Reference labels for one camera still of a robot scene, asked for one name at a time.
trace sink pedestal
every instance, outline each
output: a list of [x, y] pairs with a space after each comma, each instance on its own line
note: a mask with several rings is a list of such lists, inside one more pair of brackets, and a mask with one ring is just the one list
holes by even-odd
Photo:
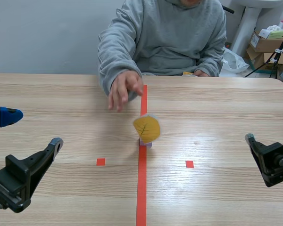
[[240, 55], [241, 57], [244, 57], [245, 55], [245, 50], [248, 47], [261, 10], [261, 8], [245, 8], [244, 16], [231, 47], [231, 51]]

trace gray hoodie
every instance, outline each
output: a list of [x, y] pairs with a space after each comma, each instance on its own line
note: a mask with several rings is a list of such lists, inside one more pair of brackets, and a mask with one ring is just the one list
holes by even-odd
[[[219, 76], [226, 16], [218, 0], [190, 8], [180, 0], [126, 0], [99, 38], [100, 84], [108, 95], [126, 70], [182, 75], [202, 70]], [[136, 95], [129, 93], [129, 99]]]

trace white wall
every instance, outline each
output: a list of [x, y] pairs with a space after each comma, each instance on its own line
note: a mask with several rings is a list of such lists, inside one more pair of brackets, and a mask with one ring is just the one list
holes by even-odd
[[265, 8], [259, 16], [257, 30], [278, 25], [281, 20], [283, 20], [283, 5], [272, 9]]
[[0, 72], [97, 72], [98, 34], [124, 0], [0, 0]]

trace blue gripper tip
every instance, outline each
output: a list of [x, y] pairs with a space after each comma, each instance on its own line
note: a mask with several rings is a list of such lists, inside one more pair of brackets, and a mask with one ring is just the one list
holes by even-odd
[[17, 109], [0, 108], [0, 127], [15, 124], [23, 118], [23, 113]]

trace hand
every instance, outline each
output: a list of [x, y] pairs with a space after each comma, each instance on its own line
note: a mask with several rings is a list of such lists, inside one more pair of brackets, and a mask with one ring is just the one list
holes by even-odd
[[202, 70], [197, 70], [194, 72], [194, 75], [198, 76], [198, 77], [209, 77], [208, 74], [205, 74]]
[[128, 103], [128, 91], [134, 91], [139, 96], [143, 94], [143, 82], [135, 71], [125, 71], [114, 80], [109, 94], [109, 110], [117, 109], [121, 112]]

